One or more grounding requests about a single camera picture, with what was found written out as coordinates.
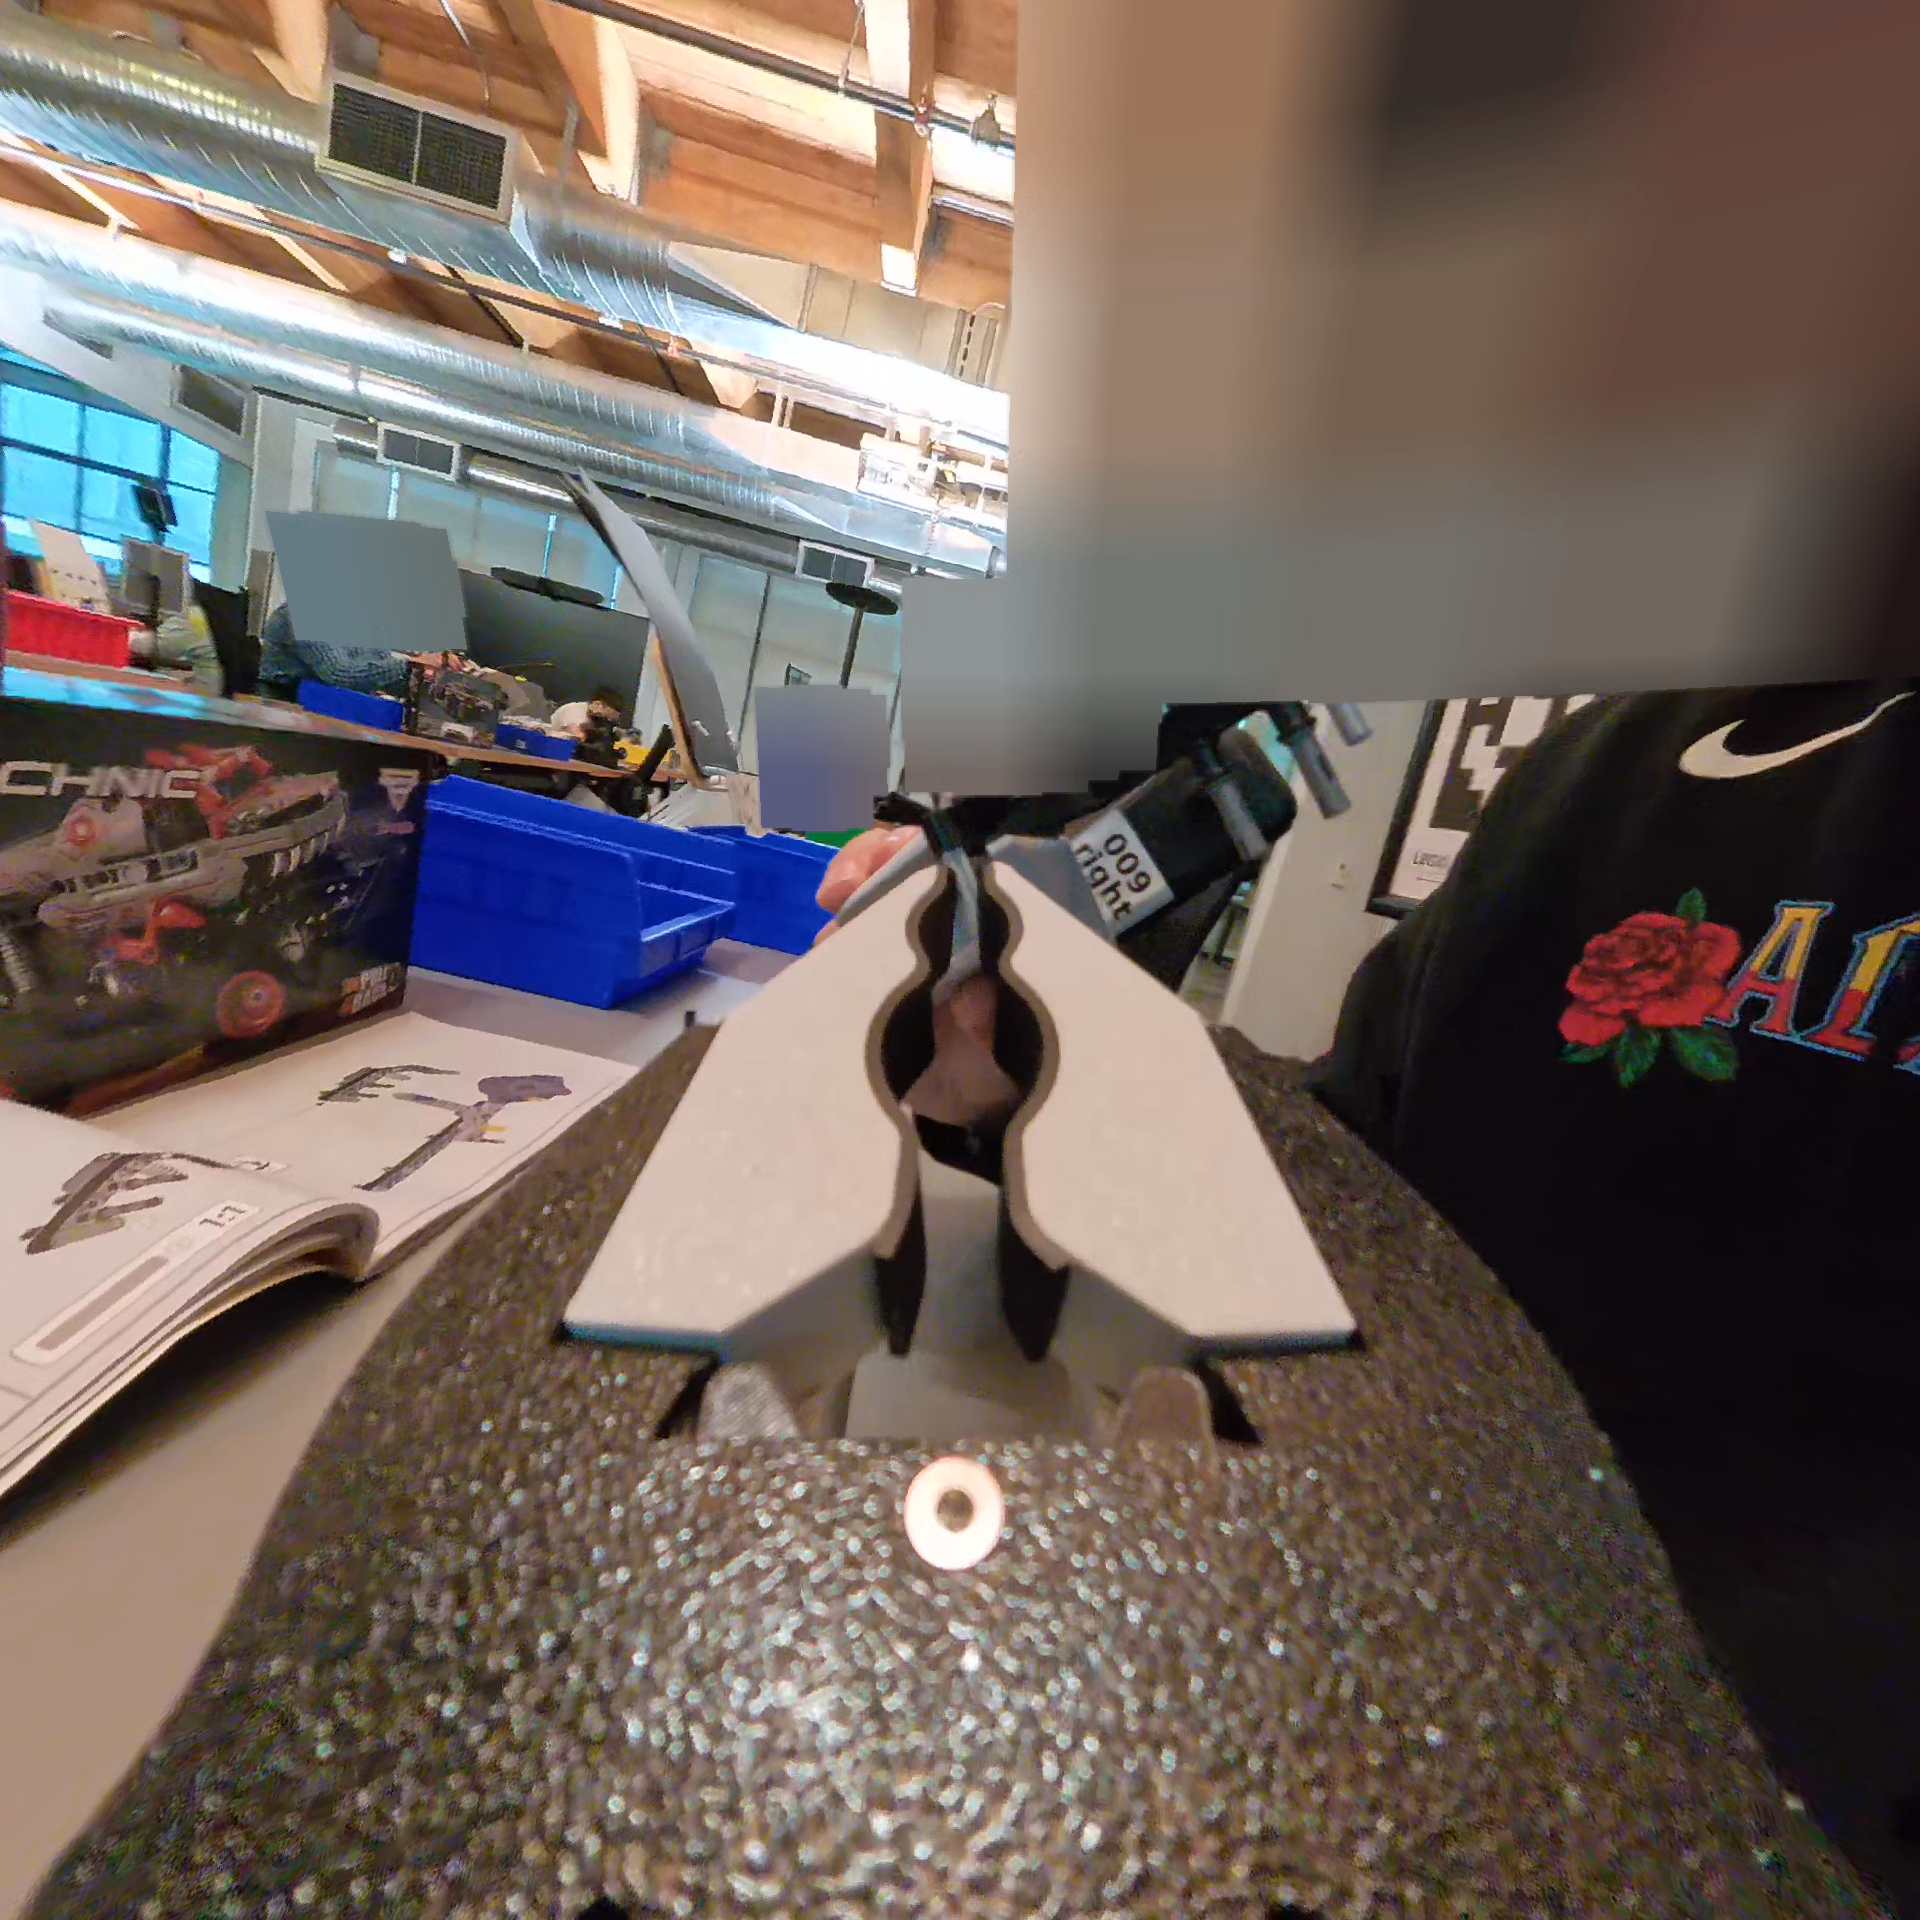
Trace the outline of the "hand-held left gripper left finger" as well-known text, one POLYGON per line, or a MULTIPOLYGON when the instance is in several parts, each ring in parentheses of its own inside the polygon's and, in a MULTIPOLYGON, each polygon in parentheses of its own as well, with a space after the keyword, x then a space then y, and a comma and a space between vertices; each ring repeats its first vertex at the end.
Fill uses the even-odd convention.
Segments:
POLYGON ((920 1140, 954 872, 900 878, 716 1029, 564 1308, 575 1340, 834 1387, 904 1356, 925 1292, 920 1140))

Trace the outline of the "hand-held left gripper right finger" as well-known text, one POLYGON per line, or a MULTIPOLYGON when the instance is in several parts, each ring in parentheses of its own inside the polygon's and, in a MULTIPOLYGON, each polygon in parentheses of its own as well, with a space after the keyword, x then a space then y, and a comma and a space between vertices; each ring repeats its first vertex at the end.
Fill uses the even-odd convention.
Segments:
POLYGON ((999 1303, 1019 1351, 1194 1363, 1356 1335, 1199 1014, 1014 868, 999 1043, 1032 1086, 1000 1144, 999 1303))

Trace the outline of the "person's right hand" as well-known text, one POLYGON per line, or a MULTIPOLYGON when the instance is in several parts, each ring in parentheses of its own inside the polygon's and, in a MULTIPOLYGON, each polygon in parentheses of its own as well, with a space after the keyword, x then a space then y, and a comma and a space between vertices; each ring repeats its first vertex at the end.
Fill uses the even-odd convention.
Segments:
MULTIPOLYGON (((920 828, 877 822, 848 839, 831 857, 815 893, 830 920, 814 934, 826 943, 879 888, 877 878, 928 851, 920 828)), ((904 1093, 902 1104, 924 1124, 997 1133, 1014 1116, 1024 1093, 997 1055, 1000 1008, 999 980, 973 969, 950 973, 932 993, 932 1055, 904 1093)))

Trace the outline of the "blue storage bin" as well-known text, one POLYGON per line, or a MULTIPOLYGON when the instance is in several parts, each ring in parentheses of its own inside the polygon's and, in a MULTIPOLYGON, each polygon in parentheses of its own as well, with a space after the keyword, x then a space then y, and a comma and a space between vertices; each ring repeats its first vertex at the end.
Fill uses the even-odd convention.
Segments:
POLYGON ((716 846, 728 872, 734 943, 800 956, 814 947, 831 911, 819 888, 834 846, 789 831, 747 831, 738 824, 696 824, 691 831, 716 846))
POLYGON ((415 969, 608 1009, 696 966, 734 911, 683 829, 458 774, 426 791, 415 969))

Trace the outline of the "black white tag poster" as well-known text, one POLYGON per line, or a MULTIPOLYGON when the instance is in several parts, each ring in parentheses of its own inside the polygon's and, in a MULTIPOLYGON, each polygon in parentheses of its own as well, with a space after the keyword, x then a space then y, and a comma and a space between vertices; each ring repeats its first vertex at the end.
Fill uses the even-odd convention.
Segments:
POLYGON ((1591 695, 1428 701, 1375 863, 1367 911, 1400 918, 1448 876, 1503 773, 1591 695))

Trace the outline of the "black floor lamp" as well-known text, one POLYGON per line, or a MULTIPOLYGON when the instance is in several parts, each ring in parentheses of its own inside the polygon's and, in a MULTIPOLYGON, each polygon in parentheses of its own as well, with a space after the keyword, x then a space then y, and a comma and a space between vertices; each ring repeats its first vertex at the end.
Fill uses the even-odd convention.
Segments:
POLYGON ((831 580, 826 584, 828 597, 850 613, 848 637, 840 654, 837 686, 850 687, 856 646, 868 617, 899 617, 900 597, 872 580, 831 580))

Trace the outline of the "tilted grey board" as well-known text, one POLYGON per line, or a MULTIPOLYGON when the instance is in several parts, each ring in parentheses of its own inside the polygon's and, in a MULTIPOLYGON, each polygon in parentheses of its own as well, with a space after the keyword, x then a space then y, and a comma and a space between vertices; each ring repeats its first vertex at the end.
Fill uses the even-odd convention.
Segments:
POLYGON ((644 528, 595 479, 570 470, 559 479, 646 607, 653 627, 655 676, 688 782, 700 788, 719 788, 738 774, 728 708, 664 563, 644 528))

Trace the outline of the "person's black sweatshirt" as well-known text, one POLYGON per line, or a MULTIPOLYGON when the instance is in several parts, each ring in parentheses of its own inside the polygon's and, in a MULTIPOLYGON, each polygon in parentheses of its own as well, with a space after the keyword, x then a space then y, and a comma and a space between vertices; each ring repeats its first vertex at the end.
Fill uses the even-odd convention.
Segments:
POLYGON ((1542 1332, 1816 1823, 1915 1915, 1915 680, 1595 700, 1311 1084, 1542 1332))

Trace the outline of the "black monitor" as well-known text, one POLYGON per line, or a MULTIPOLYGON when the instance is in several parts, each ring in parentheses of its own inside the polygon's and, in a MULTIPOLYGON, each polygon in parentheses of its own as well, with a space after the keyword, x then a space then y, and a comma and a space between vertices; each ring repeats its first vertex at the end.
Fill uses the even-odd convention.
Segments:
POLYGON ((536 684, 554 703, 612 689, 630 716, 651 629, 644 614, 589 607, 459 569, 470 660, 536 684))

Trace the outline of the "instruction booklet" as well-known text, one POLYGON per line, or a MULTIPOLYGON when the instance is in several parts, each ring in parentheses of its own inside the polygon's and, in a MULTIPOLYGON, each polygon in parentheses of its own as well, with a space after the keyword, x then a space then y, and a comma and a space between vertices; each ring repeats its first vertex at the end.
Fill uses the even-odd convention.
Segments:
POLYGON ((632 1077, 399 1013, 104 1119, 5 1107, 5 1494, 228 1308, 378 1277, 632 1077))

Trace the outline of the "toy truck box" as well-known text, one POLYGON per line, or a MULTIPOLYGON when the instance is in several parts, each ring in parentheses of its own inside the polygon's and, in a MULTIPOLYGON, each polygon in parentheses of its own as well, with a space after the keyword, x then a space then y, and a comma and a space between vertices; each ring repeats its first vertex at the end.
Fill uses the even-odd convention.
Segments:
POLYGON ((427 751, 2 703, 2 1093, 95 1113, 403 1008, 427 751))

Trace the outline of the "wooden back table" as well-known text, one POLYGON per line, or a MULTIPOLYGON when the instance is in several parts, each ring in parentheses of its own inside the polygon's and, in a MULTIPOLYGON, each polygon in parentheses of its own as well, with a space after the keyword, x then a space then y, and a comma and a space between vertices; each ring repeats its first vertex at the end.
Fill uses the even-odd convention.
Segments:
POLYGON ((51 656, 10 654, 5 660, 5 695, 10 700, 36 703, 75 703, 144 713, 151 717, 326 736, 368 744, 374 742, 395 750, 427 751, 447 765, 493 764, 544 776, 583 776, 598 783, 610 783, 622 776, 640 776, 642 769, 640 765, 600 765, 583 759, 559 761, 500 747, 478 747, 472 742, 451 737, 408 736, 403 732, 359 727, 355 721, 306 710, 296 703, 224 700, 205 695, 182 680, 135 671, 130 667, 122 670, 71 662, 51 656))

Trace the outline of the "red storage bin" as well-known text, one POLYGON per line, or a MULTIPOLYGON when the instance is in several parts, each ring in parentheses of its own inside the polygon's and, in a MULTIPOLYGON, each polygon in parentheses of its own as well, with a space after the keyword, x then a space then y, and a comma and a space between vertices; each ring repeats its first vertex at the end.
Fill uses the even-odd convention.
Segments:
POLYGON ((34 591, 5 591, 7 651, 77 664, 126 670, 133 657, 133 627, 114 613, 99 613, 34 591))

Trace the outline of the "large vent grille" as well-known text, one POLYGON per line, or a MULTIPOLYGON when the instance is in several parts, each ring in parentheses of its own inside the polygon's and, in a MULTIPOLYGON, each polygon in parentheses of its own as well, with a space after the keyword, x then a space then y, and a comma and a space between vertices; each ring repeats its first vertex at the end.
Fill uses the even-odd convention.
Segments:
POLYGON ((512 128, 335 65, 325 81, 318 167, 326 176, 509 222, 519 156, 512 128))

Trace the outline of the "round silver duct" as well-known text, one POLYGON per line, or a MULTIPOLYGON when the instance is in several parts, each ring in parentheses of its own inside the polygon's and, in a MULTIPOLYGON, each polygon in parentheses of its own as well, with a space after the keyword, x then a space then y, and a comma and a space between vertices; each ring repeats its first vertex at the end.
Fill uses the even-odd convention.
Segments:
POLYGON ((867 491, 850 447, 789 428, 36 207, 5 207, 2 252, 51 284, 47 324, 92 348, 151 351, 786 537, 979 579, 1004 567, 1004 525, 867 491))

